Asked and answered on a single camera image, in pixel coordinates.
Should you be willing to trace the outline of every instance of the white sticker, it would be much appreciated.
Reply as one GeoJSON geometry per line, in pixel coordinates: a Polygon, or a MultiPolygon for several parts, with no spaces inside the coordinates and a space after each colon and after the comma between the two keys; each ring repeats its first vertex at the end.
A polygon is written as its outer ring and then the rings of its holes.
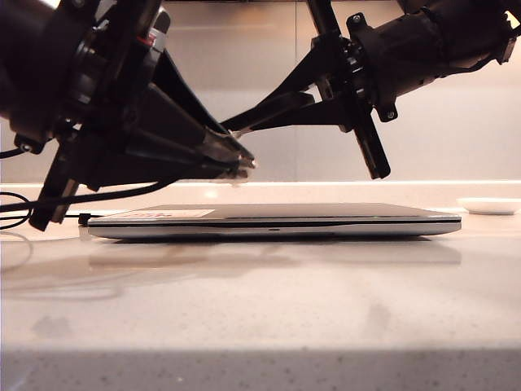
{"type": "Polygon", "coordinates": [[[180,209],[180,210],[134,210],[132,212],[115,214],[110,219],[140,219],[140,220],[162,220],[167,218],[200,218],[215,209],[180,209]]]}

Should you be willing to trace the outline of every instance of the cable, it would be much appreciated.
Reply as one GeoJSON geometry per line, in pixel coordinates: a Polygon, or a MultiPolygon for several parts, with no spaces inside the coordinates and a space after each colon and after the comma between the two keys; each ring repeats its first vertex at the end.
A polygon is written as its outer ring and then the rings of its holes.
{"type": "Polygon", "coordinates": [[[0,152],[0,159],[7,159],[9,157],[22,155],[23,153],[25,153],[25,151],[22,151],[19,148],[11,149],[10,151],[0,152]]]}
{"type": "MultiPolygon", "coordinates": [[[[25,203],[29,202],[29,200],[27,198],[25,198],[23,195],[21,196],[20,194],[11,193],[9,191],[0,191],[0,196],[15,197],[15,198],[18,198],[18,199],[24,201],[25,203]]],[[[1,217],[0,220],[15,220],[16,219],[19,221],[15,222],[13,224],[10,224],[9,226],[0,226],[0,230],[7,230],[9,228],[15,228],[16,226],[21,226],[26,221],[28,221],[32,215],[33,215],[33,209],[28,209],[28,213],[25,216],[1,217]]]]}
{"type": "Polygon", "coordinates": [[[23,204],[9,204],[0,206],[1,212],[14,212],[16,210],[26,210],[35,208],[53,207],[58,205],[70,205],[70,204],[82,204],[85,202],[94,201],[105,201],[105,200],[118,200],[120,198],[142,196],[144,194],[152,193],[167,187],[168,185],[177,181],[176,179],[169,179],[166,181],[160,181],[150,186],[139,187],[137,189],[123,190],[123,191],[111,191],[101,194],[89,194],[89,195],[71,195],[69,197],[61,198],[49,198],[46,200],[29,201],[23,204]]]}

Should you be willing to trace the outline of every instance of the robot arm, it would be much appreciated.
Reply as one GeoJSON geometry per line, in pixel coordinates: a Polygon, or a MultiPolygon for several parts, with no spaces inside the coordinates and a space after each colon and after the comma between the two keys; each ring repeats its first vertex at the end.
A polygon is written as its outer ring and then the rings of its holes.
{"type": "MultiPolygon", "coordinates": [[[[59,141],[31,224],[61,222],[80,183],[97,191],[246,177],[253,155],[238,138],[284,125],[354,131],[371,177],[385,178],[371,112],[394,121],[397,97],[508,61],[521,34],[506,18],[521,18],[519,0],[399,0],[405,14],[378,28],[362,13],[349,17],[350,38],[330,0],[307,3],[317,28],[311,51],[261,103],[220,124],[164,48],[170,20],[160,0],[62,0],[55,11],[38,0],[0,2],[0,115],[24,151],[59,141]]],[[[9,206],[0,211],[23,208],[9,206]]]]}

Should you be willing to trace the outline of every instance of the white dish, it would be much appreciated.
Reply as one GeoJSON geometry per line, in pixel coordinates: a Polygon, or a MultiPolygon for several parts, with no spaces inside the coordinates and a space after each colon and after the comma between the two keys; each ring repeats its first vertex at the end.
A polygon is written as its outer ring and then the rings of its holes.
{"type": "Polygon", "coordinates": [[[520,198],[460,198],[458,204],[473,214],[512,215],[521,210],[520,198]]]}

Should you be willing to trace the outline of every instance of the laptop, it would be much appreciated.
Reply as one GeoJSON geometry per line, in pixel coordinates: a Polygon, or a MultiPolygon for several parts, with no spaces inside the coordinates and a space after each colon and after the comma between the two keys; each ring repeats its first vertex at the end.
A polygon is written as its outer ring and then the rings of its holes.
{"type": "Polygon", "coordinates": [[[110,239],[423,236],[455,232],[462,218],[388,204],[161,205],[89,220],[110,239]]]}

